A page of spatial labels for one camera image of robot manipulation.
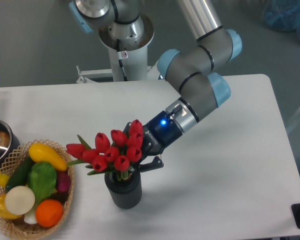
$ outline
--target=red radish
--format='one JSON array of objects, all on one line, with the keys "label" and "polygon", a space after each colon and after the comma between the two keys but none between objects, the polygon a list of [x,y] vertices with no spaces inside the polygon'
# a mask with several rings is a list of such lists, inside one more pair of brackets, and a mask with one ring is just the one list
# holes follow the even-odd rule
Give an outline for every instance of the red radish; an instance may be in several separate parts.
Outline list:
[{"label": "red radish", "polygon": [[70,189],[71,178],[65,172],[57,172],[55,189],[59,193],[65,193]]}]

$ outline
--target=wicker basket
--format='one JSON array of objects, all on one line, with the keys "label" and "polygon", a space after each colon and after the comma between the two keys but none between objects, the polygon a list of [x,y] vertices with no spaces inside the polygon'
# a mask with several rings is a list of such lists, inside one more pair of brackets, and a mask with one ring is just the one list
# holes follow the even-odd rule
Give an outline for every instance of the wicker basket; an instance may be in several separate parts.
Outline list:
[{"label": "wicker basket", "polygon": [[[67,163],[71,161],[70,155],[67,154],[66,149],[60,144],[50,140],[35,140],[33,142],[28,142],[27,144],[19,146],[17,149],[13,150],[13,152],[10,153],[9,156],[5,159],[4,163],[2,163],[2,167],[0,168],[1,172],[3,174],[11,176],[20,162],[25,159],[26,155],[28,154],[28,148],[33,143],[43,143],[51,146],[66,160]],[[71,186],[68,193],[55,193],[50,197],[50,199],[58,200],[63,204],[63,215],[56,225],[47,228],[42,227],[39,224],[27,224],[24,222],[23,217],[15,220],[0,217],[0,232],[8,238],[19,240],[41,239],[54,232],[65,220],[73,198],[75,183],[74,167],[70,166],[67,171],[68,175],[71,178]],[[5,190],[0,186],[0,195],[2,194],[5,194]]]}]

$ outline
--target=red tulip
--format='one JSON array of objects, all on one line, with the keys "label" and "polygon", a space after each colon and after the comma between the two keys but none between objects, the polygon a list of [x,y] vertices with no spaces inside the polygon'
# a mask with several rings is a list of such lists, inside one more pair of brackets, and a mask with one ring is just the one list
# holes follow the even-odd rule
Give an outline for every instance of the red tulip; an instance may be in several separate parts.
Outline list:
[{"label": "red tulip", "polygon": [[135,146],[131,146],[127,149],[126,151],[126,157],[131,161],[131,162],[138,162],[142,156],[142,152],[140,148],[136,148]]},{"label": "red tulip", "polygon": [[108,167],[108,162],[105,155],[97,155],[92,160],[92,167],[97,172],[102,172],[103,170],[105,170]]},{"label": "red tulip", "polygon": [[85,145],[80,143],[67,144],[65,147],[66,147],[66,152],[77,159],[81,159],[82,153],[86,150]]},{"label": "red tulip", "polygon": [[95,136],[95,148],[99,153],[104,153],[110,147],[110,141],[107,135],[98,132]]},{"label": "red tulip", "polygon": [[118,148],[122,148],[128,140],[127,135],[120,130],[111,130],[111,138]]},{"label": "red tulip", "polygon": [[99,152],[96,149],[89,149],[83,151],[81,159],[86,163],[91,164],[97,155],[99,155]]},{"label": "red tulip", "polygon": [[132,134],[129,139],[126,141],[126,145],[128,148],[135,146],[137,149],[140,149],[142,146],[142,141],[144,137],[142,134],[135,132]]},{"label": "red tulip", "polygon": [[138,119],[134,120],[131,123],[130,129],[129,129],[129,135],[130,136],[135,134],[135,133],[141,134],[141,135],[144,134],[144,128],[143,128],[141,122]]},{"label": "red tulip", "polygon": [[120,152],[117,147],[111,146],[105,151],[104,155],[105,160],[107,160],[108,162],[114,162],[117,159],[117,157],[119,157]]},{"label": "red tulip", "polygon": [[125,155],[120,155],[114,161],[114,168],[118,171],[127,171],[130,166],[129,159]]}]

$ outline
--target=yellow bell pepper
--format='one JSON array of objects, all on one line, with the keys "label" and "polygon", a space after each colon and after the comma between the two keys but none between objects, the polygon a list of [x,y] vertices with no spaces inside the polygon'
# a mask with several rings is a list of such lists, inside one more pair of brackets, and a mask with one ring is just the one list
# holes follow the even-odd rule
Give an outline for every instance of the yellow bell pepper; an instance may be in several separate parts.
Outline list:
[{"label": "yellow bell pepper", "polygon": [[8,175],[0,172],[0,187],[5,188],[9,178]]},{"label": "yellow bell pepper", "polygon": [[36,142],[29,149],[30,158],[36,162],[49,162],[55,170],[64,172],[67,170],[67,162],[51,146]]},{"label": "yellow bell pepper", "polygon": [[6,199],[5,194],[0,195],[0,217],[5,219],[18,219],[22,217],[22,215],[15,215],[7,210],[5,205],[5,199]]}]

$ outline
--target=green lettuce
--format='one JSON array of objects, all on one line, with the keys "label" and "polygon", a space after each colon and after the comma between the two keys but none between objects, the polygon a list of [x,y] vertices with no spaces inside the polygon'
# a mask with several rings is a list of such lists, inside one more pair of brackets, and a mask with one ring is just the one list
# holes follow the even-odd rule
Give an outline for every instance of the green lettuce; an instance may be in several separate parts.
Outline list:
[{"label": "green lettuce", "polygon": [[37,207],[54,192],[57,182],[57,172],[51,163],[47,161],[38,162],[31,168],[28,175],[28,187],[35,196]]}]

